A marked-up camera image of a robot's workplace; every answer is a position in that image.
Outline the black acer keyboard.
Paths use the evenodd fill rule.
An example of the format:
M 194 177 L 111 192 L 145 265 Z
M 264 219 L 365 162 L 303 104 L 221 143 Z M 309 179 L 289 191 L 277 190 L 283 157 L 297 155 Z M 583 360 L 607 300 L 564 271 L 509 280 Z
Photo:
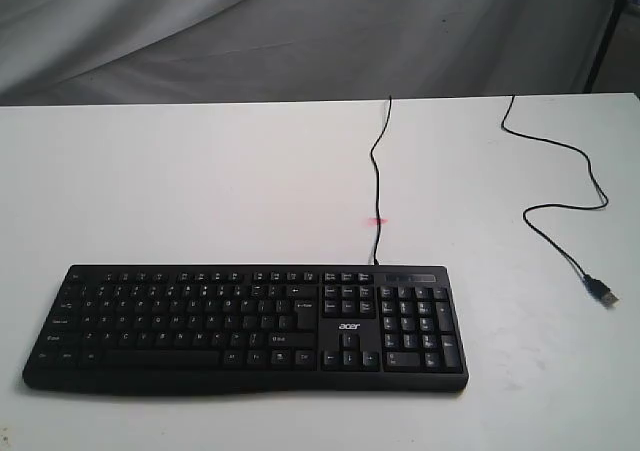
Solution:
M 442 266 L 74 265 L 22 372 L 112 395 L 459 392 Z

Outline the grey backdrop cloth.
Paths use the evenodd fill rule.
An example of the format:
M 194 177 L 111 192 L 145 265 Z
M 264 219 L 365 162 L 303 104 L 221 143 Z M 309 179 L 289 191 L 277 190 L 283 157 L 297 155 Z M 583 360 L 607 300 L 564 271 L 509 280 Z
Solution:
M 613 0 L 1 0 L 1 101 L 575 93 L 613 8 Z

